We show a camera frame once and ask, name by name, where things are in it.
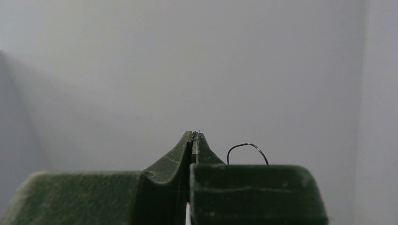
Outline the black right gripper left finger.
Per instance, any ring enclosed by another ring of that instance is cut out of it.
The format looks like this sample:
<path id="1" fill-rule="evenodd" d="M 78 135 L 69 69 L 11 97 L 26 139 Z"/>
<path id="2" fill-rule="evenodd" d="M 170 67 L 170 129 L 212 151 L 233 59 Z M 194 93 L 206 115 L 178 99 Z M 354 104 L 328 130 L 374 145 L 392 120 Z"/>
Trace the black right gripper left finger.
<path id="1" fill-rule="evenodd" d="M 35 172 L 3 225 L 184 225 L 193 133 L 142 171 Z"/>

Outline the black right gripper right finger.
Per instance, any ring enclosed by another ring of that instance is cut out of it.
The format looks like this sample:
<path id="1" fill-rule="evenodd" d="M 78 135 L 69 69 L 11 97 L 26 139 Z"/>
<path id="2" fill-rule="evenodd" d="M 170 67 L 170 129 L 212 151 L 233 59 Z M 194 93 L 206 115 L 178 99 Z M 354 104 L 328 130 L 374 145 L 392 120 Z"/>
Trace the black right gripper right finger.
<path id="1" fill-rule="evenodd" d="M 229 165 L 195 132 L 190 165 L 193 225 L 327 225 L 313 175 L 298 165 Z"/>

